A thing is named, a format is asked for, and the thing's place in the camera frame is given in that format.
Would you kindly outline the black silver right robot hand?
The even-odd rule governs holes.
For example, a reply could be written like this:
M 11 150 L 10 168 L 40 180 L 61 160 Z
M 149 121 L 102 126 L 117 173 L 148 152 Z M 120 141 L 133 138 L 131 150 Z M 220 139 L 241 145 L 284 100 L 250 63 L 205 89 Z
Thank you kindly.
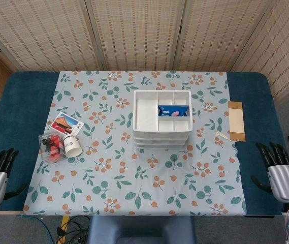
M 271 147 L 256 143 L 263 159 L 269 185 L 262 184 L 254 175 L 250 178 L 261 190 L 273 195 L 282 203 L 289 203 L 289 157 L 287 151 L 280 144 L 270 142 Z

